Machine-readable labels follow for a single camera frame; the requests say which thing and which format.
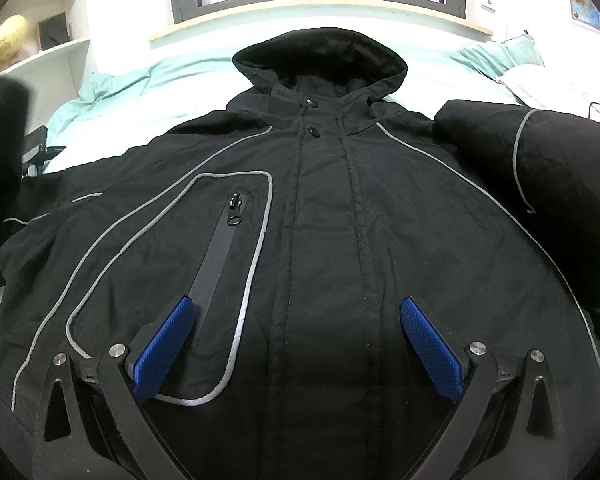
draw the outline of zipper pull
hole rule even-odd
[[[237,193],[232,194],[229,199],[229,212],[226,219],[226,222],[229,225],[238,225],[242,222],[242,212],[240,211],[241,205],[242,200],[240,200],[240,195]]]

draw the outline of blue gripper pad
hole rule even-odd
[[[462,366],[454,352],[411,298],[400,306],[400,323],[438,393],[457,404],[464,387]]]
[[[175,308],[169,307],[155,322],[138,332],[125,362],[138,404],[158,394],[195,322],[193,302],[183,296]]]

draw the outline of blue textured pad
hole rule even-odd
[[[457,404],[464,393],[460,363],[411,298],[400,306],[400,323],[438,393]]]
[[[134,364],[132,391],[138,404],[157,395],[194,325],[193,302],[184,296]]]

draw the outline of white pillow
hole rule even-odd
[[[497,79],[525,105],[539,110],[554,110],[589,117],[590,94],[561,72],[545,66],[522,64],[507,70]],[[600,123],[600,106],[593,105],[591,119]]]

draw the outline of jacket pocket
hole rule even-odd
[[[128,344],[175,296],[190,296],[196,327],[159,396],[184,405],[209,402],[231,378],[272,200],[263,171],[196,179],[110,266],[73,330],[97,358],[113,343]]]

